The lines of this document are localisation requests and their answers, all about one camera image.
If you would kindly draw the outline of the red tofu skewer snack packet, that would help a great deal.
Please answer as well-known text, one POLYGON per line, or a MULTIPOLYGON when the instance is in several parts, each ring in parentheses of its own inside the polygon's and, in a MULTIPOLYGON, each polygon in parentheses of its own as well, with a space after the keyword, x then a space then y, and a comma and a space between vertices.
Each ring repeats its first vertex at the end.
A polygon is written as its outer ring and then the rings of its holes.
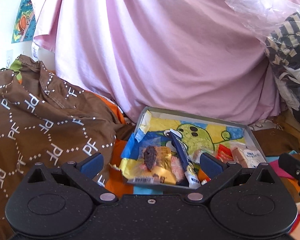
POLYGON ((229 161, 234 160, 231 150, 222 144, 218 145, 216 158, 223 163, 227 163, 229 161))

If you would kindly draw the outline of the toast bread packet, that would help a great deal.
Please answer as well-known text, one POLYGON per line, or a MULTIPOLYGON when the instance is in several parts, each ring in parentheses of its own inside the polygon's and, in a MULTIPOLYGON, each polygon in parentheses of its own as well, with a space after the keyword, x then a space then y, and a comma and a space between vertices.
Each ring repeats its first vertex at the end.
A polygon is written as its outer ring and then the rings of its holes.
POLYGON ((254 146, 241 142, 230 142, 230 150, 235 162, 243 168, 257 168, 260 163, 266 163, 262 153, 254 146))

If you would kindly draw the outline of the blue white snack packet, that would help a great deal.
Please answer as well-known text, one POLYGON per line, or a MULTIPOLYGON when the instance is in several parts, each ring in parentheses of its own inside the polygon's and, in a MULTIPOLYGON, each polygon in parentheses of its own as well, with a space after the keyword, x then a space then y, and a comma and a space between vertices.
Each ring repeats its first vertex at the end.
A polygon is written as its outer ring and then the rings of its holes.
POLYGON ((187 156, 187 149, 181 141, 181 137, 177 135, 177 131, 170 129, 170 135, 174 143, 175 149, 179 156, 179 160, 184 169, 185 177, 188 181, 189 188, 197 189, 201 186, 196 172, 194 171, 194 166, 187 156))

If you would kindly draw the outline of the gold foil snack packet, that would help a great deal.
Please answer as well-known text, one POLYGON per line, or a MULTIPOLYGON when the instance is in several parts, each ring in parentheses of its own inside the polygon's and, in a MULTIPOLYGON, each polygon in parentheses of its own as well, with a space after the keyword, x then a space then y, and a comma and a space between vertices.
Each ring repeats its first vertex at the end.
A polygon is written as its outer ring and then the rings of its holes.
POLYGON ((172 172, 171 157, 172 152, 166 146, 155 146, 156 161, 151 169, 151 174, 157 178, 160 183, 175 185, 177 183, 176 176, 172 172))

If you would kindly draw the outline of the clear packet dark dried fruit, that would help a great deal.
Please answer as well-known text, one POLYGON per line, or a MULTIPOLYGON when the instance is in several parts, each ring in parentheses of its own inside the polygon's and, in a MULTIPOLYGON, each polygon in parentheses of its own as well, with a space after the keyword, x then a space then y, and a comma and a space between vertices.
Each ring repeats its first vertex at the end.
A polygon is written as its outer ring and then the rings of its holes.
POLYGON ((162 175, 160 162, 164 150, 162 146, 151 145, 142 150, 138 160, 128 159, 127 178, 135 183, 163 183, 166 178, 162 175))

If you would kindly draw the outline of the orange mandarin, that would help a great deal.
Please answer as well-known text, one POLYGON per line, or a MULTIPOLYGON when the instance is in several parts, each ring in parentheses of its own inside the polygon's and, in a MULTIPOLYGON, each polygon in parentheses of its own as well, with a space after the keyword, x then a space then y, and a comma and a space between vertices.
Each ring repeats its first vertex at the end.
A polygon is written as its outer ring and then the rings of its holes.
POLYGON ((207 174, 201 169, 199 169, 199 171, 198 171, 198 179, 202 185, 206 184, 207 182, 209 182, 211 180, 207 176, 207 174))

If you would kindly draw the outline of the clear pastry packet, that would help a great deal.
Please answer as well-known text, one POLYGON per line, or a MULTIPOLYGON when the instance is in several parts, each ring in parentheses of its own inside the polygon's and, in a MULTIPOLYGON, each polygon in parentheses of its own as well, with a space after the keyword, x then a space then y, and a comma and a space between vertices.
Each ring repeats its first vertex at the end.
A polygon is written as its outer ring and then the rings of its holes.
POLYGON ((210 150, 208 148, 200 148, 200 149, 197 149, 194 151, 193 155, 192 155, 192 162, 193 163, 197 163, 197 164, 200 164, 200 156, 203 154, 203 153, 208 153, 212 156, 215 155, 215 152, 213 150, 210 150))

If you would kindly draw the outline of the colourful striped blanket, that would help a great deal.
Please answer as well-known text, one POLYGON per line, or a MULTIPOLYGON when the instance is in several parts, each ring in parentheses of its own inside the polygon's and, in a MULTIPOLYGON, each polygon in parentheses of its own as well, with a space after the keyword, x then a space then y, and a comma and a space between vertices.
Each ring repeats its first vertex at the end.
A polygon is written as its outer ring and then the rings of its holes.
MULTIPOLYGON (((132 128, 125 129, 123 132, 117 132, 115 146, 113 148, 112 158, 110 161, 111 165, 119 166, 121 162, 121 153, 132 132, 132 128)), ((264 150, 264 154, 267 157, 278 156, 281 153, 289 153, 290 151, 299 152, 298 139, 280 129, 261 129, 254 131, 253 134, 256 136, 257 141, 260 143, 261 148, 264 150)), ((282 178, 281 180, 293 196, 294 200, 297 202, 298 216, 290 235, 294 239, 300 239, 300 197, 298 194, 300 187, 293 178, 282 178)), ((124 183, 121 172, 114 168, 110 169, 106 189, 110 190, 118 197, 121 197, 124 194, 132 194, 134 192, 134 186, 124 183)))

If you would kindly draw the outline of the colourful bird drawing paper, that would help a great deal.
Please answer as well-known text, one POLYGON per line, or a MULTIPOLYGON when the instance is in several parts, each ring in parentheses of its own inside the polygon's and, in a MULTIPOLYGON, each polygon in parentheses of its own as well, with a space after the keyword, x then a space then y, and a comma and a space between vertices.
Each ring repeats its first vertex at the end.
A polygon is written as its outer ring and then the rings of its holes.
MULTIPOLYGON (((187 184, 184 169, 179 160, 177 150, 170 135, 170 129, 177 131, 181 141, 187 149, 187 156, 192 162, 192 155, 195 150, 208 148, 217 153, 218 145, 222 144, 227 148, 230 142, 245 143, 244 129, 238 126, 226 126, 219 122, 195 122, 181 119, 180 116, 164 119, 160 113, 145 111, 138 122, 134 132, 121 154, 119 166, 112 168, 126 175, 128 159, 138 160, 142 157, 142 150, 147 146, 166 146, 172 152, 172 172, 176 176, 176 185, 187 184)), ((198 176, 199 164, 193 163, 194 171, 198 176)))

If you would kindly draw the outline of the grey cardboard tray box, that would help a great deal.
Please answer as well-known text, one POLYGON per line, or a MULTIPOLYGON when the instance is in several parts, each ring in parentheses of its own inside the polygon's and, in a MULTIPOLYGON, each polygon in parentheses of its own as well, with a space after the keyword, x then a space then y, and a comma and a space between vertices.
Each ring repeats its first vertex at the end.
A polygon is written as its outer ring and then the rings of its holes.
MULTIPOLYGON (((245 137, 245 143, 248 146, 254 146, 256 147, 264 156, 263 151, 261 150, 260 145, 258 144, 256 138, 254 137, 252 131, 250 130, 250 128, 247 125, 242 125, 242 124, 238 124, 235 122, 229 122, 229 121, 224 121, 224 120, 219 120, 219 119, 215 119, 215 118, 208 118, 208 117, 202 117, 202 116, 198 116, 198 115, 192 115, 192 114, 188 114, 188 113, 184 113, 184 112, 179 112, 179 111, 171 111, 171 110, 166 110, 166 109, 160 109, 160 108, 153 108, 153 107, 146 107, 141 115, 145 112, 145 111, 150 111, 150 112, 154 112, 154 113, 160 113, 162 118, 166 119, 170 119, 173 116, 177 115, 180 116, 181 119, 183 120, 187 120, 187 121, 195 121, 195 122, 206 122, 206 123, 210 123, 210 122, 219 122, 223 125, 226 126, 238 126, 240 128, 244 129, 244 137, 245 137)), ((167 184, 145 184, 145 183, 134 183, 131 180, 127 180, 128 183, 130 184, 134 184, 136 186, 139 187, 152 187, 152 188, 159 188, 161 191, 165 191, 165 192, 172 192, 172 191, 190 191, 191 188, 189 188, 189 184, 181 184, 181 185, 167 185, 167 184)))

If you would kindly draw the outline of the brown PF patterned cloth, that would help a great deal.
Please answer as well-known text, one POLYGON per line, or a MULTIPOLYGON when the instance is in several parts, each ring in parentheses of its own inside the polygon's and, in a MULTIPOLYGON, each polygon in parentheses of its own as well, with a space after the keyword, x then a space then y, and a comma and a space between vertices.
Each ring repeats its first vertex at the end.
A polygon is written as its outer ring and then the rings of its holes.
POLYGON ((20 55, 1 70, 0 239, 11 235, 5 205, 35 163, 58 167, 97 152, 109 163, 125 127, 101 98, 40 61, 20 55))

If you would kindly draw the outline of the dark patterned fabric pile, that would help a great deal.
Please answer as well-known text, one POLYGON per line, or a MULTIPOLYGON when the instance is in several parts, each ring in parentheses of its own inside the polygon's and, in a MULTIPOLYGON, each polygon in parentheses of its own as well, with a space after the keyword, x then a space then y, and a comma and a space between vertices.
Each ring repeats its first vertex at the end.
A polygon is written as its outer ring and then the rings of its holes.
POLYGON ((279 24, 266 38, 265 45, 281 98, 300 123, 300 12, 279 24))

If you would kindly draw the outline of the pink draped cloth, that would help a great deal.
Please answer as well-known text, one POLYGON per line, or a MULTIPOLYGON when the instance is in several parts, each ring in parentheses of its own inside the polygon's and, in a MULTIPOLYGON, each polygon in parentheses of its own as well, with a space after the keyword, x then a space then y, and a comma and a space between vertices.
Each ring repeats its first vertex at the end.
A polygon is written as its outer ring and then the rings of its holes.
POLYGON ((114 100, 251 124, 280 113, 260 41, 226 0, 31 0, 65 81, 114 100))

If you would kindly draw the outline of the colourful cartoon poster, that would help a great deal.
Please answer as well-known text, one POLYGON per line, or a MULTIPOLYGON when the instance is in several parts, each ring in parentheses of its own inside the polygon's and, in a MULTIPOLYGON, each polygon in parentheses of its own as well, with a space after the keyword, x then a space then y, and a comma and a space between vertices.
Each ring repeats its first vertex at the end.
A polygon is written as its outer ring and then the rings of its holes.
POLYGON ((36 19, 31 0, 21 0, 13 26, 11 43, 32 41, 36 19))

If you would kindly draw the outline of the clear plastic bag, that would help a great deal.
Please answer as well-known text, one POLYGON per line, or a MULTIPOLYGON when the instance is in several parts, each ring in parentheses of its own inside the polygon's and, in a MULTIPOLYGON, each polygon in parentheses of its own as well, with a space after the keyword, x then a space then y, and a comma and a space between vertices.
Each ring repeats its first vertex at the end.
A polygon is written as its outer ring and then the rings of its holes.
POLYGON ((300 0, 225 0, 225 3, 262 43, 289 17, 300 15, 300 0))

